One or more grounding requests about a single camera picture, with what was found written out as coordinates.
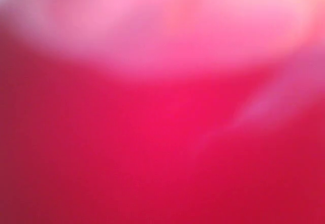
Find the artificial red anthurium plant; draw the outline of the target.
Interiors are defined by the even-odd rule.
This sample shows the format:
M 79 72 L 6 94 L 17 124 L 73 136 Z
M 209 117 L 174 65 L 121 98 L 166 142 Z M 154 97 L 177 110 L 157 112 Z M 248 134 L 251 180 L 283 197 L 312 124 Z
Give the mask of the artificial red anthurium plant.
M 1 223 L 324 223 L 324 0 L 1 0 Z

